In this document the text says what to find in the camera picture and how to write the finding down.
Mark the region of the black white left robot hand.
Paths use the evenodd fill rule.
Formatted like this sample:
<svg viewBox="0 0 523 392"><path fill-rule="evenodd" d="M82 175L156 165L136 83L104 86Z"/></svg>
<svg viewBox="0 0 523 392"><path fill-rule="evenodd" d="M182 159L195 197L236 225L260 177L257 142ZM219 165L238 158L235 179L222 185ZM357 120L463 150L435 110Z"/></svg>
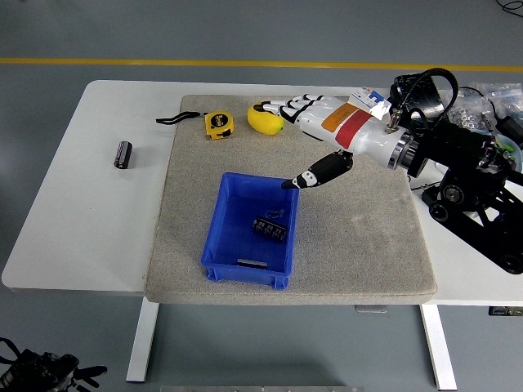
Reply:
<svg viewBox="0 0 523 392"><path fill-rule="evenodd" d="M43 365L41 391L93 391L100 387L96 378L108 371L104 365L79 367L79 359L72 354L46 353Z"/></svg>

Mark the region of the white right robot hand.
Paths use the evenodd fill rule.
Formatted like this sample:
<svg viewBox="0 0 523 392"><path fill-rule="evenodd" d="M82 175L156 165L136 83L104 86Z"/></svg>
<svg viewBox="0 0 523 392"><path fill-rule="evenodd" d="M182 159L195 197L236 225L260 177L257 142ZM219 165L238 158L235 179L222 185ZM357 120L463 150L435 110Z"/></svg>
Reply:
<svg viewBox="0 0 523 392"><path fill-rule="evenodd" d="M380 166L394 170L411 141L405 129L388 132L384 122L333 96L305 94L291 100L262 101L253 108L283 118L299 126L309 137L336 149L301 174L284 181L282 189L324 185L350 171L355 155L366 154Z"/></svg>

